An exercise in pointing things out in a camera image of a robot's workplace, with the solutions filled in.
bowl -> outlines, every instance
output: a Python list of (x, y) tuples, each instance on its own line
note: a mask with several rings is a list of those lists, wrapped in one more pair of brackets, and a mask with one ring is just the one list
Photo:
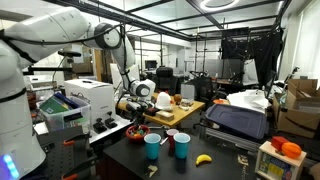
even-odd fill
[(135, 131), (134, 129), (136, 128), (136, 126), (130, 126), (127, 131), (126, 131), (126, 136), (127, 138), (129, 138), (130, 142), (133, 143), (143, 143), (144, 142), (144, 137), (150, 133), (150, 129), (148, 126), (145, 125), (140, 125), (140, 129), (143, 130), (145, 133), (143, 135), (137, 135), (137, 136), (133, 136), (131, 134), (132, 131)]

black curtain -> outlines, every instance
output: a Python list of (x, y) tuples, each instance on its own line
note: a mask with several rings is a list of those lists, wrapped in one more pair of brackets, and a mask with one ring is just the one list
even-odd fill
[(230, 34), (232, 36), (230, 31), (223, 33), (221, 41), (222, 59), (245, 60), (254, 58), (260, 86), (265, 86), (271, 70), (277, 72), (277, 60), (282, 50), (283, 31), (278, 30), (261, 37), (243, 40), (234, 40), (230, 37)]

pink cup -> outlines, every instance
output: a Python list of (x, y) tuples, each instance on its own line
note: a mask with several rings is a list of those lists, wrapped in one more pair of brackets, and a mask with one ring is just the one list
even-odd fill
[(174, 136), (175, 134), (177, 134), (177, 133), (179, 133), (179, 131), (176, 130), (176, 129), (169, 129), (169, 130), (167, 131), (168, 140), (169, 140), (169, 143), (170, 143), (170, 149), (174, 149), (174, 144), (175, 144), (175, 142), (174, 142), (173, 136)]

wooden table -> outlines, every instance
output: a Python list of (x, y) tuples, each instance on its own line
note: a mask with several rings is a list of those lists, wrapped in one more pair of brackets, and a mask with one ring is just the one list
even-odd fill
[[(127, 105), (126, 102), (119, 103), (118, 108), (126, 111), (127, 110), (126, 105)], [(144, 114), (144, 116), (147, 121), (155, 122), (155, 123), (169, 126), (169, 127), (175, 127), (175, 126), (179, 125), (187, 117), (189, 117), (192, 113), (196, 112), (197, 110), (201, 109), (204, 106), (205, 106), (205, 104), (203, 102), (194, 101), (193, 105), (191, 106), (189, 111), (185, 111), (185, 110), (179, 108), (178, 106), (174, 105), (173, 110), (171, 112), (174, 114), (174, 119), (171, 121), (162, 120), (156, 116), (148, 116), (146, 114)]]

plastic cup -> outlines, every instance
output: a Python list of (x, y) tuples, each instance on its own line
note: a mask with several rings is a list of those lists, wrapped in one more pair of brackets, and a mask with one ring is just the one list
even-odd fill
[(173, 136), (175, 134), (179, 133), (178, 130), (176, 129), (169, 129), (167, 131), (167, 135), (168, 135), (168, 140), (169, 140), (169, 143), (170, 143), (170, 149), (174, 149), (174, 146), (175, 146), (175, 142), (174, 142), (174, 139), (173, 139)]
[(190, 136), (186, 133), (177, 133), (173, 136), (175, 141), (175, 154), (177, 158), (184, 159), (188, 154)]
[(154, 160), (158, 158), (161, 136), (159, 134), (150, 133), (144, 137), (146, 142), (147, 158)]

